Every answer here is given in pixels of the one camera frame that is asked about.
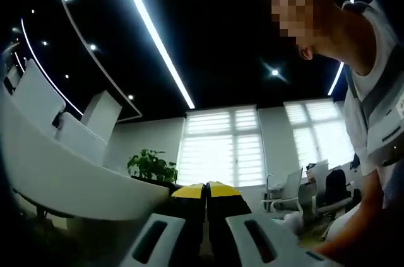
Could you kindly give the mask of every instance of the black ceiling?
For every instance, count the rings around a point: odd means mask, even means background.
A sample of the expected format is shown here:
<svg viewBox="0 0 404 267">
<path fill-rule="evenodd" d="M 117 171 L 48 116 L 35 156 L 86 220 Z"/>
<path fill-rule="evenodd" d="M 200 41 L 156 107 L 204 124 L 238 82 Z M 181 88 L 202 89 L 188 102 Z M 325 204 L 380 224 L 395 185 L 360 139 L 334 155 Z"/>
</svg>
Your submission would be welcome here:
<svg viewBox="0 0 404 267">
<path fill-rule="evenodd" d="M 330 89 L 338 63 L 323 57 L 299 59 L 271 24 L 268 0 L 143 2 L 197 109 L 272 107 L 325 97 Z M 77 108 L 84 111 L 96 93 L 108 89 L 123 106 L 121 119 L 136 115 L 80 42 L 60 0 L 5 4 L 9 20 L 3 43 L 18 37 L 17 52 L 31 57 L 23 35 L 11 32 L 21 29 L 22 17 L 42 66 Z M 97 45 L 102 66 L 125 94 L 134 95 L 143 120 L 183 116 L 189 110 L 133 0 L 72 0 L 68 8 L 86 41 Z M 49 45 L 43 46 L 43 40 Z M 279 69 L 285 81 L 271 76 L 265 64 Z M 341 100 L 345 92 L 341 77 L 333 97 Z"/>
</svg>

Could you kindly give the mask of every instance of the white roller blind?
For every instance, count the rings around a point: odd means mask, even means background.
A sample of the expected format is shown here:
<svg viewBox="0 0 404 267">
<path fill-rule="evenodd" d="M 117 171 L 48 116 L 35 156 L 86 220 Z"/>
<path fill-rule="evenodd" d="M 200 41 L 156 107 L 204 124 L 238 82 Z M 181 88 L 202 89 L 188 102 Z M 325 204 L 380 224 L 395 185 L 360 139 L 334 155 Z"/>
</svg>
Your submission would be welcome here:
<svg viewBox="0 0 404 267">
<path fill-rule="evenodd" d="M 264 184 L 264 159 L 254 107 L 188 114 L 178 161 L 178 183 Z"/>
<path fill-rule="evenodd" d="M 352 161 L 354 149 L 332 100 L 285 103 L 285 108 L 293 128 L 300 167 L 328 160 L 332 169 Z"/>
</svg>

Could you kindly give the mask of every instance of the black slot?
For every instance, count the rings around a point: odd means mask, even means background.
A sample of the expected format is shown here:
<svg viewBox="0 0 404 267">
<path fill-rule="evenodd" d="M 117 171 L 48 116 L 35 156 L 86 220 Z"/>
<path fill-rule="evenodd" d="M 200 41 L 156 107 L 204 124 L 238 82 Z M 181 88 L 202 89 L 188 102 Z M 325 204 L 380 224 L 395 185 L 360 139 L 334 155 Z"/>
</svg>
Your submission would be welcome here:
<svg viewBox="0 0 404 267">
<path fill-rule="evenodd" d="M 387 136 L 385 136 L 383 139 L 381 139 L 382 142 L 386 141 L 387 139 L 390 139 L 392 136 L 394 136 L 399 130 L 401 129 L 401 126 L 398 126 L 392 133 L 389 133 Z"/>
<path fill-rule="evenodd" d="M 324 261 L 324 259 L 321 256 L 318 256 L 317 254 L 311 251 L 306 251 L 306 254 L 311 256 L 313 259 L 316 259 L 317 261 Z"/>
<path fill-rule="evenodd" d="M 276 258 L 276 252 L 265 236 L 262 228 L 257 224 L 256 221 L 246 221 L 244 224 L 246 224 L 247 230 L 251 234 L 251 237 L 258 248 L 263 262 L 272 262 Z"/>
<path fill-rule="evenodd" d="M 132 258 L 140 263 L 147 264 L 150 256 L 152 255 L 154 247 L 156 246 L 166 227 L 167 223 L 165 222 L 155 222 L 142 238 L 137 248 L 133 251 Z"/>
<path fill-rule="evenodd" d="M 60 128 L 62 114 L 63 114 L 63 111 L 59 111 L 57 113 L 57 115 L 55 116 L 55 118 L 52 121 L 52 126 L 54 126 L 56 128 Z"/>
</svg>

